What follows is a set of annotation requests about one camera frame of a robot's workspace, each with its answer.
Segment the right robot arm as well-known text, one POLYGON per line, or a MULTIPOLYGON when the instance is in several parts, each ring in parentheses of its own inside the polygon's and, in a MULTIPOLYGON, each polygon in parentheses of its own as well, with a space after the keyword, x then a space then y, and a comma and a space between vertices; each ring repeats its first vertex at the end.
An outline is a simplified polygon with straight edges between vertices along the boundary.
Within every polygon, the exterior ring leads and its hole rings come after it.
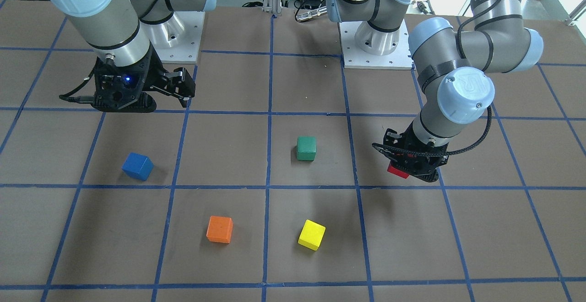
POLYGON ((96 53, 82 83, 59 97, 101 112, 151 113, 152 92, 177 98, 183 108, 196 84, 185 68, 169 72, 157 46, 180 44, 186 28, 178 12, 205 12, 217 0, 50 0, 96 53))

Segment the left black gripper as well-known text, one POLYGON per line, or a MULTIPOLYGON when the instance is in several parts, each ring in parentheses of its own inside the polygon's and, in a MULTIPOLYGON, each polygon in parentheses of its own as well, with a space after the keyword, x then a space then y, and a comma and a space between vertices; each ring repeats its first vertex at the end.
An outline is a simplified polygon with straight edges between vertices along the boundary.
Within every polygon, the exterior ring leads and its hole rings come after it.
MULTIPOLYGON (((411 128, 400 134, 393 129, 387 129, 384 135, 384 146, 434 154, 447 150, 446 145, 435 147, 433 144, 421 143, 411 128)), ((402 168, 436 168, 448 162, 448 156, 418 156, 402 151, 387 151, 385 156, 402 168)))

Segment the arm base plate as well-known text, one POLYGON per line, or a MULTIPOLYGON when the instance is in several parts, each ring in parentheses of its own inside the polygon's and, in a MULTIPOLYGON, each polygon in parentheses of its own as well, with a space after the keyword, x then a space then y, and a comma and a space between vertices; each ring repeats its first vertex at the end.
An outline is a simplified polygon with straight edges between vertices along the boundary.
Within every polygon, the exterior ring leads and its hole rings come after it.
POLYGON ((405 21, 394 32, 374 30, 367 22, 338 24, 345 68, 408 70, 413 60, 405 21))
POLYGON ((174 12, 158 25, 141 23, 161 62, 164 64, 194 65, 198 62, 201 37, 206 14, 204 12, 174 12))

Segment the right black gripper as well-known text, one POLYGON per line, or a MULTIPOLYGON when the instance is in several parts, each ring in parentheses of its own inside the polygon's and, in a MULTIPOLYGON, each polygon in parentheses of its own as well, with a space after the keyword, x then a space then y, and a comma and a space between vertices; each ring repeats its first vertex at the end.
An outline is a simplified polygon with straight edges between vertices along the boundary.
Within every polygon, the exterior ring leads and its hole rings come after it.
POLYGON ((196 94, 196 83, 187 69, 167 71, 153 46, 149 46, 145 58, 148 58, 148 69, 144 73, 145 81, 138 98, 144 98, 153 87, 158 93, 177 98, 182 108, 187 108, 189 100, 196 94))

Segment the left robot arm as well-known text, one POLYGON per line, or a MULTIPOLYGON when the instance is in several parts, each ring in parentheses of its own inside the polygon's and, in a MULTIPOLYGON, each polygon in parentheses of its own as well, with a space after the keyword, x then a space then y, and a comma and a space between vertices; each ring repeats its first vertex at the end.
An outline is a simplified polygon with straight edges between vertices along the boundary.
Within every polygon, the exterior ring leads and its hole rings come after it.
MULTIPOLYGON (((410 0, 326 0, 333 22, 363 22, 370 36, 398 33, 410 0)), ((471 0, 473 17, 454 30, 441 17, 419 23, 408 44, 426 104, 404 133, 388 129, 373 148, 390 160, 396 175, 421 176, 445 165, 449 156, 470 151, 486 139, 448 151, 448 144, 482 114, 491 115, 495 87, 488 73, 520 72, 534 66, 543 53, 538 31, 524 26, 521 0, 471 0)))

